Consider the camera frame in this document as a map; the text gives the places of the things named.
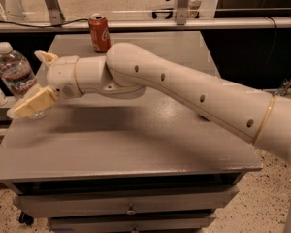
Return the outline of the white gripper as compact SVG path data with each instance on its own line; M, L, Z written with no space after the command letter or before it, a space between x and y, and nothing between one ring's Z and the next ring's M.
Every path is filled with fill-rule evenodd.
M31 87L7 111L9 118L30 117L45 110L55 104L59 94L66 99L82 97L75 77L75 67L79 60L77 56L58 58L56 54L42 50L36 50L34 54L48 68L46 75L48 86L41 87L36 84Z

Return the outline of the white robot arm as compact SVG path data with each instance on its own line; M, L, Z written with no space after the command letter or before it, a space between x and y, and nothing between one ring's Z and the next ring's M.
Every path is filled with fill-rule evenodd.
M59 57L36 51L47 67L47 86L35 85L7 112L29 117L59 97L97 93L132 99L154 88L252 146L291 165L291 99L228 82L163 59L129 43L117 43L104 56ZM291 233L291 203L284 233Z

